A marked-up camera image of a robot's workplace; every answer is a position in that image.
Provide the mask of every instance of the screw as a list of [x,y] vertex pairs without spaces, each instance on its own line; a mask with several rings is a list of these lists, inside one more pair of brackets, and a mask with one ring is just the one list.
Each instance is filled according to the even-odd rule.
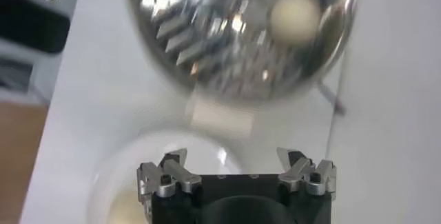
[[319,173],[314,172],[314,173],[309,175],[309,182],[311,182],[311,183],[321,183],[321,181],[322,181],[322,176]]
[[161,176],[161,185],[169,185],[170,183],[172,183],[172,177],[169,174]]

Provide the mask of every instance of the white table surface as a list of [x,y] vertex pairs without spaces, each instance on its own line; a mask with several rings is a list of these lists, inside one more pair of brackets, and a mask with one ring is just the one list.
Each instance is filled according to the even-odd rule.
[[[440,0],[360,0],[343,65],[348,113],[334,119],[330,138],[337,223],[441,221],[440,17]],[[79,0],[21,223],[86,223],[100,165],[143,126],[183,113],[187,98],[145,64],[123,0]],[[330,76],[333,89],[339,74]],[[245,153],[281,145],[321,158],[330,114],[316,90],[258,111],[256,144]],[[276,166],[261,154],[263,166],[245,170]]]
[[441,223],[441,0],[360,0],[352,37],[337,223]]

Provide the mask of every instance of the metal bowl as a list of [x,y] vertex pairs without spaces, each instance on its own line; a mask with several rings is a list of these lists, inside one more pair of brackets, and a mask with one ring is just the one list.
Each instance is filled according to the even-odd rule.
[[317,0],[321,22],[305,45],[278,42],[277,0],[130,0],[151,55],[187,89],[266,102],[309,86],[343,53],[356,0]]

